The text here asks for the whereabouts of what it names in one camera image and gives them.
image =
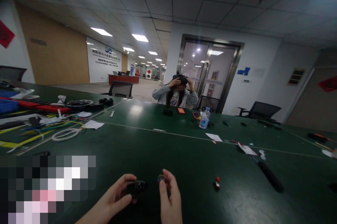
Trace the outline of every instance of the water bottle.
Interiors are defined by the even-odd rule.
[[[206,110],[203,111],[203,114],[200,117],[199,127],[201,127],[202,129],[206,129],[210,121],[210,116],[211,116],[210,108],[206,107]]]

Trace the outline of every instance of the blue storage box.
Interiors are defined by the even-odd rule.
[[[0,100],[0,114],[19,110],[19,103],[12,100]]]
[[[17,94],[18,94],[17,92],[0,91],[0,97],[3,97],[3,98],[10,98]]]

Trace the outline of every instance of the reception desk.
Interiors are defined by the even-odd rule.
[[[112,84],[114,81],[123,81],[138,84],[139,83],[139,76],[120,76],[120,75],[109,75],[109,85]]]

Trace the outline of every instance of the tiled floor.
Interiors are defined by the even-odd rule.
[[[84,91],[88,93],[107,93],[109,92],[110,85],[108,82],[88,83],[88,84],[72,84],[72,85],[55,85],[55,87],[66,88],[77,91]],[[148,101],[157,103],[152,98],[152,91],[158,89],[158,81],[139,79],[139,84],[134,84],[132,87],[132,96],[134,99],[141,101]]]

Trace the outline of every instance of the person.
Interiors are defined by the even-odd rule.
[[[158,104],[184,108],[186,105],[197,105],[199,98],[194,90],[193,82],[184,75],[174,75],[169,84],[152,92],[152,97]]]
[[[165,181],[159,183],[161,223],[182,224],[181,197],[176,178],[165,169],[163,174]],[[76,224],[106,224],[131,202],[135,204],[137,199],[132,199],[131,194],[123,196],[132,180],[137,180],[133,174],[121,176]],[[167,196],[167,190],[170,191],[170,198]]]

